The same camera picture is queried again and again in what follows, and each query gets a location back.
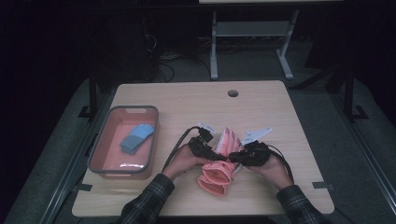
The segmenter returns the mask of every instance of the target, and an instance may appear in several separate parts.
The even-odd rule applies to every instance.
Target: pink fabric
[[[233,131],[225,128],[214,151],[228,157],[228,154],[237,151],[239,147],[239,138],[235,137]],[[198,185],[211,194],[224,196],[227,186],[233,180],[235,166],[236,163],[230,161],[215,161],[204,165],[203,175],[198,178]]]

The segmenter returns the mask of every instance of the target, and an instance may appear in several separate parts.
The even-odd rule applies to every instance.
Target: plastic container
[[[115,106],[111,108],[93,145],[89,169],[102,178],[147,179],[151,176],[158,109],[153,105]],[[142,123],[154,127],[134,155],[123,152],[120,142],[134,126]]]

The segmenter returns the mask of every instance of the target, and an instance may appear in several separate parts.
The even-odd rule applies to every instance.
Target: person
[[[192,155],[184,145],[168,166],[157,174],[135,199],[124,205],[116,223],[155,223],[167,198],[175,189],[173,181],[198,164],[212,161]],[[250,166],[249,170],[260,174],[278,189],[277,199],[291,223],[331,223],[304,196],[301,189],[292,183],[283,163],[275,156],[263,166]]]

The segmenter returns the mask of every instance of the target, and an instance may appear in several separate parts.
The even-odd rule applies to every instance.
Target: plaid sleeve
[[[317,224],[331,223],[305,197],[300,187],[292,185],[282,189],[277,195],[291,223]]]
[[[124,205],[117,223],[155,223],[174,189],[172,180],[157,174],[137,198]]]

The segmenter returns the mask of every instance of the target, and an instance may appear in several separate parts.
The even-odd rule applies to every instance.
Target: background table
[[[238,91],[230,97],[229,90]],[[155,105],[160,111],[154,148],[154,167],[147,180],[108,180],[87,170],[73,214],[77,217],[118,216],[122,207],[137,197],[161,171],[179,137],[198,122],[210,124],[219,133],[224,127],[243,138],[245,131],[272,127],[260,140],[279,148],[289,162],[295,183],[322,213],[333,211],[327,189],[315,189],[322,176],[297,118],[284,84],[280,81],[195,82],[125,84],[119,86],[113,104]],[[257,174],[243,169],[228,187],[226,197],[213,196],[197,185],[198,166],[175,181],[161,216],[239,216],[282,214],[276,190]]]

